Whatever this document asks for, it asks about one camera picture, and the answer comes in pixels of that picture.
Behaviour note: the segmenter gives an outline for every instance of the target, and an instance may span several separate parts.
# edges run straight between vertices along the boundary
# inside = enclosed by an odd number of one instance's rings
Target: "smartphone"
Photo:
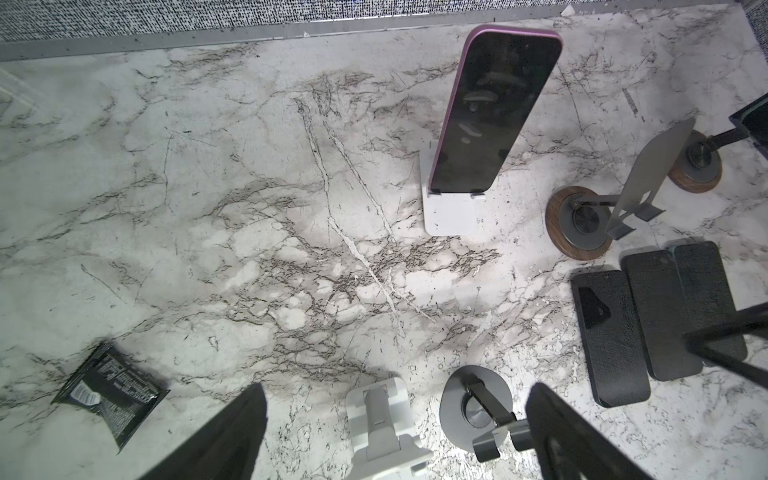
[[[458,62],[429,188],[479,194],[493,185],[558,61],[553,31],[480,25]]]

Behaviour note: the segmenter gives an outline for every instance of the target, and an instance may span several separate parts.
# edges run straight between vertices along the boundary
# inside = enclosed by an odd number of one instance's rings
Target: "white phone stand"
[[[424,142],[419,154],[422,175],[424,228],[433,237],[471,235],[478,229],[475,205],[484,194],[436,194],[429,191],[429,175],[435,160],[437,140]]]
[[[352,469],[345,480],[408,480],[427,471],[432,450],[422,447],[406,383],[392,378],[346,396]]]

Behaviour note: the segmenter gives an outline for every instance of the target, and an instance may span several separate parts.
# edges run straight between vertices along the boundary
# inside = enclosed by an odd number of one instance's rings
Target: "black plastic wrapper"
[[[109,342],[103,342],[51,403],[68,403],[100,415],[122,450],[169,391],[136,370]]]

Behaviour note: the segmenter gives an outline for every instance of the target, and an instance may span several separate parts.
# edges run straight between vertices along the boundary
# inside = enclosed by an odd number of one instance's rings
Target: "barcode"
[[[89,389],[82,380],[72,389],[70,397],[82,403],[83,405],[96,405],[101,401],[101,395]]]

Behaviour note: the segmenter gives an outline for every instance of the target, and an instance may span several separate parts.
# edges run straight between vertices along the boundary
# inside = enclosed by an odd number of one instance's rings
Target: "black phone screen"
[[[559,38],[485,31],[469,45],[430,189],[481,193],[493,184],[560,56]]]

